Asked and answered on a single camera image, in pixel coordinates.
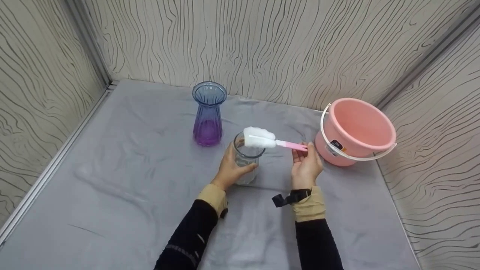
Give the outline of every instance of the bucket handle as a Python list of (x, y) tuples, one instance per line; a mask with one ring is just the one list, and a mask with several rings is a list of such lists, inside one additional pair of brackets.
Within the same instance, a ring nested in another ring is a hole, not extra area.
[(325, 114), (328, 110), (328, 108), (330, 107), (330, 105), (332, 105), (331, 103), (328, 103), (327, 106), (325, 107), (324, 111), (322, 112), (322, 117), (320, 118), (320, 132), (322, 132), (322, 136), (326, 142), (326, 145), (332, 150), (334, 151), (336, 154), (338, 154), (339, 156), (342, 156), (344, 158), (347, 158), (349, 160), (355, 160), (355, 161), (372, 161), (372, 160), (377, 160), (379, 158), (382, 158), (384, 156), (386, 156), (388, 153), (390, 153), (394, 148), (395, 146), (397, 145), (397, 143), (394, 143), (389, 149), (387, 149), (386, 151), (384, 151), (383, 153), (381, 153), (380, 155), (378, 156), (373, 156), (373, 157), (369, 157), (369, 158), (357, 158), (357, 157), (352, 157), (350, 155), (347, 155), (345, 154), (343, 151), (341, 151), (340, 149), (334, 147), (328, 140), (327, 136), (325, 135), (325, 130), (324, 130), (324, 118), (325, 118)]

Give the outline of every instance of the blue vase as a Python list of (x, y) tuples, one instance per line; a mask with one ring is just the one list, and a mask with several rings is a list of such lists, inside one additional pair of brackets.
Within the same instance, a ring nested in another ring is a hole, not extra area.
[(193, 126), (193, 138), (201, 146), (213, 146), (222, 138), (220, 104), (227, 99), (227, 91), (214, 82), (202, 82), (193, 88), (192, 96), (198, 103)]

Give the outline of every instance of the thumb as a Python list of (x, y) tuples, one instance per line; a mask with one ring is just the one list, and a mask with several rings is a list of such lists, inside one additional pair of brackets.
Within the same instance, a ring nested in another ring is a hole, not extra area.
[(313, 145), (312, 142), (309, 142), (307, 144), (307, 149), (308, 149), (307, 157), (311, 158), (311, 159), (314, 159), (317, 152), (315, 151), (315, 146)]
[(240, 167), (239, 172), (240, 172), (241, 175), (244, 175), (246, 173), (249, 173), (249, 172), (255, 170), (255, 168), (257, 168), (257, 167), (258, 167), (257, 163), (248, 164), (247, 166)]

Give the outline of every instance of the pink handle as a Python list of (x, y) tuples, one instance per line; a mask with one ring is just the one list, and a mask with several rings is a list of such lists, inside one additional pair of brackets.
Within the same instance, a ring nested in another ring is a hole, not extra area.
[(295, 149), (295, 150), (304, 151), (304, 152), (308, 152), (307, 146), (301, 145), (301, 144), (295, 144), (295, 143), (291, 143), (291, 142), (285, 142), (285, 147), (288, 147), (288, 148), (291, 148), (291, 149)]

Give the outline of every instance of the wood grain wallpaper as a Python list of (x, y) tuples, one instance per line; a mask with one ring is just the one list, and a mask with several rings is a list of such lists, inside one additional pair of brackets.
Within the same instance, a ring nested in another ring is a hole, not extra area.
[(113, 79), (375, 103), (473, 0), (84, 0)]
[(61, 0), (0, 0), (0, 227), (103, 88)]
[(480, 269), (480, 27), (384, 110), (379, 165), (423, 269)]

